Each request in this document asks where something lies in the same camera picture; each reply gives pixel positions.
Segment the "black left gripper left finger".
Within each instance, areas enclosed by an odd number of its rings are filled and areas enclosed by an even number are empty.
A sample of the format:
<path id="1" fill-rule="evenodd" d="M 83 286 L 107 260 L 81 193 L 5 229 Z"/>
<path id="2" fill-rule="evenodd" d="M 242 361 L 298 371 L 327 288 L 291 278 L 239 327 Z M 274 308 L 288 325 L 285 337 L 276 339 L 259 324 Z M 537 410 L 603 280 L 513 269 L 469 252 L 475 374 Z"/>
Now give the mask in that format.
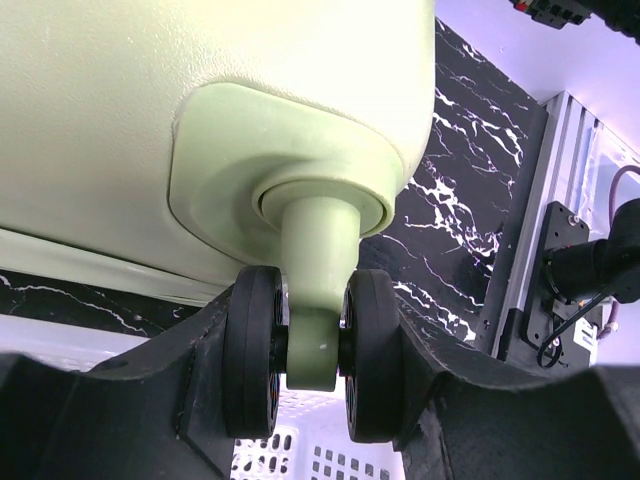
<path id="1" fill-rule="evenodd" d="M 231 292 L 88 372 L 1 356 L 4 479 L 227 479 L 223 414 Z"/>

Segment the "white plastic mesh basket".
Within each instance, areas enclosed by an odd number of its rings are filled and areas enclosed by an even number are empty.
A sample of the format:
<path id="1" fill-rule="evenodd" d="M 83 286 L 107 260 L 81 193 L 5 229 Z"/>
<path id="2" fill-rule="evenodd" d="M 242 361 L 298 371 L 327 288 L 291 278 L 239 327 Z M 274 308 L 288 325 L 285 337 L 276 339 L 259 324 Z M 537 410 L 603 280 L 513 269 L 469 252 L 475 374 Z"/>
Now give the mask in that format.
<path id="1" fill-rule="evenodd" d="M 1 351 L 63 370 L 88 371 L 146 340 L 133 335 L 3 315 Z M 235 442 L 232 479 L 403 479 L 389 443 L 350 441 L 344 388 L 330 393 L 282 387 L 274 434 Z"/>

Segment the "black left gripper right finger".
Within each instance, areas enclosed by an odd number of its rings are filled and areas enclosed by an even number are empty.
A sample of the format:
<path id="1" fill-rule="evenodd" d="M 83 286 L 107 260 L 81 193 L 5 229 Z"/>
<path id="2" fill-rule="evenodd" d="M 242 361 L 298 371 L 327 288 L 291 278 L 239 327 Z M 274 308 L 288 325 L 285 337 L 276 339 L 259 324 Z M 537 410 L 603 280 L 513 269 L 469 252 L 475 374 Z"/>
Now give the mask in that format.
<path id="1" fill-rule="evenodd" d="M 636 479 L 639 369 L 545 378 L 463 343 L 399 303 L 409 479 Z"/>

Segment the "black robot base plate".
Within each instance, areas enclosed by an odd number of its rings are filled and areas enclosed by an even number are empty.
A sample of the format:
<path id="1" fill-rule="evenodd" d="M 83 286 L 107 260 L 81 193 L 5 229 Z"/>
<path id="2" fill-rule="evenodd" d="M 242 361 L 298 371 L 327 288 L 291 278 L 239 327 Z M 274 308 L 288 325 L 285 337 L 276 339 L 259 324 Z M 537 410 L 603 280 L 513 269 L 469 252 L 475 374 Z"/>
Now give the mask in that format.
<path id="1" fill-rule="evenodd" d="M 594 356 L 595 328 L 586 316 L 604 300 L 605 246 L 567 206 L 547 205 L 520 335 L 535 350 L 534 367 L 549 376 L 583 369 Z"/>

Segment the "aluminium frame rail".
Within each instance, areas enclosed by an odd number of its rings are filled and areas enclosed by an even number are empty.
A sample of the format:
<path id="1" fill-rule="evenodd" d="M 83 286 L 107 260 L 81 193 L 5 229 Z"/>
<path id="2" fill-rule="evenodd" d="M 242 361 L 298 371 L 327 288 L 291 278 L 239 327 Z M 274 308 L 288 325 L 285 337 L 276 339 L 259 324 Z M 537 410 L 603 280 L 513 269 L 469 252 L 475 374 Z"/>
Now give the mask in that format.
<path id="1" fill-rule="evenodd" d="M 534 114 L 507 215 L 506 239 L 489 283 L 477 349 L 544 377 L 563 377 L 592 365 L 599 333 L 609 323 L 599 309 L 639 300 L 639 201 L 618 205 L 624 166 L 608 189 L 611 220 L 598 234 L 580 207 L 594 190 L 586 154 L 599 122 L 568 92 Z"/>

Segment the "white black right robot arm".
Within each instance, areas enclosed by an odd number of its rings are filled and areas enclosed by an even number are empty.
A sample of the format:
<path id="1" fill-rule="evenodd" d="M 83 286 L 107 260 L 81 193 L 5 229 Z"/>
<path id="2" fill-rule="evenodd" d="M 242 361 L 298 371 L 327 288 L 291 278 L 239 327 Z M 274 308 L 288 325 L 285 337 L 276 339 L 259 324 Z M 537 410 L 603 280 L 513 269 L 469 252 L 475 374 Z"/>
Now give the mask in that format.
<path id="1" fill-rule="evenodd" d="M 541 231 L 541 279 L 565 304 L 599 294 L 621 304 L 639 300 L 639 201 L 614 213 L 606 238 L 591 240 L 586 223 L 558 201 L 547 205 Z"/>

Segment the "green hard-shell suitcase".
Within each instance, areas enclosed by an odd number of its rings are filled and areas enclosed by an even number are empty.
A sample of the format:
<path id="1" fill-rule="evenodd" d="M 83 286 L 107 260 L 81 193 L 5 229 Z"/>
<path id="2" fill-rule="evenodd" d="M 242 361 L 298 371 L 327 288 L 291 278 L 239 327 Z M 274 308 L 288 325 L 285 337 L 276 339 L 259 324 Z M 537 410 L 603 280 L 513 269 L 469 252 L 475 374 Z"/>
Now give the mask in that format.
<path id="1" fill-rule="evenodd" d="M 5 1 L 1 266 L 156 297 L 232 283 L 228 429 L 332 390 L 363 238 L 423 156 L 431 1 Z"/>

